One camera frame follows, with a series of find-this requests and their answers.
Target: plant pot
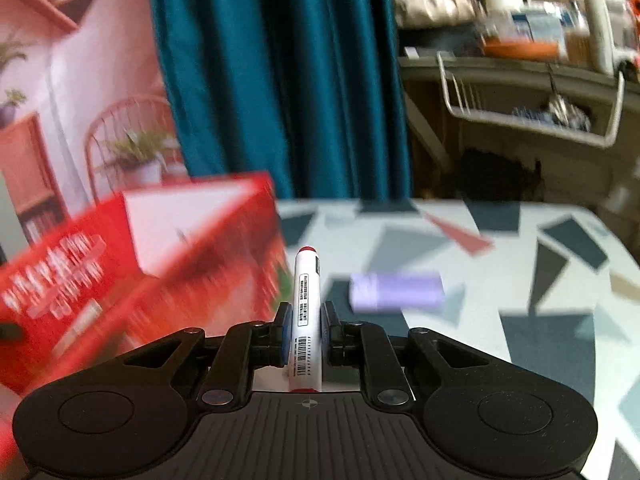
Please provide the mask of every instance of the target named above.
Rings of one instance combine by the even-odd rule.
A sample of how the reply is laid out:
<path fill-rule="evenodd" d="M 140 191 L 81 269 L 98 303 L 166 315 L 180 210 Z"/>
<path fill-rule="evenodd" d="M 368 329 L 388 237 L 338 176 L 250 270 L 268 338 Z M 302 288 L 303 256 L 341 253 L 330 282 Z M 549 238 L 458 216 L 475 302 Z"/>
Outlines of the plant pot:
<path fill-rule="evenodd" d="M 14 122 L 17 107 L 12 104 L 0 106 L 0 128 L 5 128 Z"/>
<path fill-rule="evenodd" d="M 145 187 L 162 182 L 162 163 L 150 160 L 136 166 L 122 168 L 122 183 L 124 187 Z"/>

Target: ribbed black surface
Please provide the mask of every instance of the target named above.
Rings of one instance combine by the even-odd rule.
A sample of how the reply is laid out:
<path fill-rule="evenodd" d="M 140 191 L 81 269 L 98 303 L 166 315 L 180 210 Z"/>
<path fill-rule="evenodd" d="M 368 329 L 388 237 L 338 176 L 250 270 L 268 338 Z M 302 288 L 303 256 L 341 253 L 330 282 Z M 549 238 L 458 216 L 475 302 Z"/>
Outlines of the ribbed black surface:
<path fill-rule="evenodd" d="M 187 444 L 135 480 L 458 480 L 404 415 L 360 393 L 253 394 L 243 410 L 207 415 Z M 34 480 L 50 480 L 38 474 Z"/>

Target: red box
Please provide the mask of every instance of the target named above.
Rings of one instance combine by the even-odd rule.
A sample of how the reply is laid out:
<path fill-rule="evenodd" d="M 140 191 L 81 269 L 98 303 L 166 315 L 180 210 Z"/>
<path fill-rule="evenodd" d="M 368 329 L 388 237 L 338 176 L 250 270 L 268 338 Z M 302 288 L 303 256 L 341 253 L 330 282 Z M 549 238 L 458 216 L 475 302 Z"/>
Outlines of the red box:
<path fill-rule="evenodd" d="M 271 320 L 290 295 L 265 174 L 126 191 L 64 224 L 0 272 L 0 467 L 30 390 L 187 326 L 208 336 Z"/>

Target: pink triangle shape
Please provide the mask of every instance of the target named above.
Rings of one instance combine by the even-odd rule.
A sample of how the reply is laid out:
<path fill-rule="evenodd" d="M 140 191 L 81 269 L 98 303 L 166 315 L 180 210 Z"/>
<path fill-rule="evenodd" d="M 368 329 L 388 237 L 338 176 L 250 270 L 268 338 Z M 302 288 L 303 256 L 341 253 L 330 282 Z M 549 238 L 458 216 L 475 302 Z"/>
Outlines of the pink triangle shape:
<path fill-rule="evenodd" d="M 425 216 L 436 224 L 447 238 L 455 241 L 455 243 L 462 247 L 467 253 L 471 254 L 471 256 L 476 256 L 476 254 L 481 253 L 485 249 L 494 247 L 492 240 L 479 237 L 466 231 L 462 227 L 440 220 L 430 214 L 425 213 Z"/>

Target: teal curtain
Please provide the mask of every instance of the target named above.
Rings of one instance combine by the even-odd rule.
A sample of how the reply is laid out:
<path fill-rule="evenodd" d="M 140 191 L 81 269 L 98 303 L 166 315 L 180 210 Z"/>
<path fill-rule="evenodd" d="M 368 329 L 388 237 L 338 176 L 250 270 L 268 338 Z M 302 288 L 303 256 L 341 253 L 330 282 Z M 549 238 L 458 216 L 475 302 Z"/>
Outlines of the teal curtain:
<path fill-rule="evenodd" d="M 280 198 L 409 196 L 390 0 L 151 0 L 191 176 L 268 170 Z"/>

